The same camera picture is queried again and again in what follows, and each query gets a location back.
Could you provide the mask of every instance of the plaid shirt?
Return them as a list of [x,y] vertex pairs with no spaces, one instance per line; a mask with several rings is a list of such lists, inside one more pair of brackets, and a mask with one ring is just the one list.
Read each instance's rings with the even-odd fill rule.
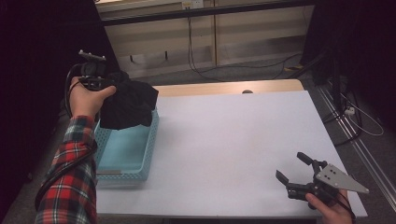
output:
[[[70,119],[64,142],[59,146],[47,177],[89,152],[93,145],[92,118]],[[84,161],[59,178],[46,192],[35,223],[97,223],[95,162]]]

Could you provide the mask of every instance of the white tabletop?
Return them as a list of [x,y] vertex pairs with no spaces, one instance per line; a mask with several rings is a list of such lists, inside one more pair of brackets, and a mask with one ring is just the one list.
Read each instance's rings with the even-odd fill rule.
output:
[[[318,217],[289,199],[290,182],[312,182],[302,151],[345,170],[307,91],[160,97],[148,180],[98,189],[97,212],[159,217]],[[357,217],[367,214],[349,192]]]

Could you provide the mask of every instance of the black cloth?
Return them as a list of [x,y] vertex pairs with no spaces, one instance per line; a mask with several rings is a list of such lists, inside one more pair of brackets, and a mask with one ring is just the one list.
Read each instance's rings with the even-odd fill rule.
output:
[[117,91],[105,99],[100,127],[120,130],[140,124],[150,126],[158,91],[148,83],[132,81],[124,72],[109,74],[106,78],[115,81]]

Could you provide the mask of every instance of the person's left hand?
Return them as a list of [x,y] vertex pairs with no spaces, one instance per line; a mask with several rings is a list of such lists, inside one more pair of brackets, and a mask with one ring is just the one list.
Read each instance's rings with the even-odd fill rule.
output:
[[[71,86],[78,83],[79,77],[73,77]],[[70,92],[70,109],[73,117],[89,116],[93,119],[103,105],[103,101],[113,95],[117,88],[107,87],[101,91],[89,91],[81,83],[78,83]]]

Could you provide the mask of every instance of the blue basket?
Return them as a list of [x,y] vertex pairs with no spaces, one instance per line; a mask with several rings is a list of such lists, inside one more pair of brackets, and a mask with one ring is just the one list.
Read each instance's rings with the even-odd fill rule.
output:
[[98,186],[125,185],[147,180],[158,128],[157,109],[149,127],[109,130],[95,128],[96,178]]

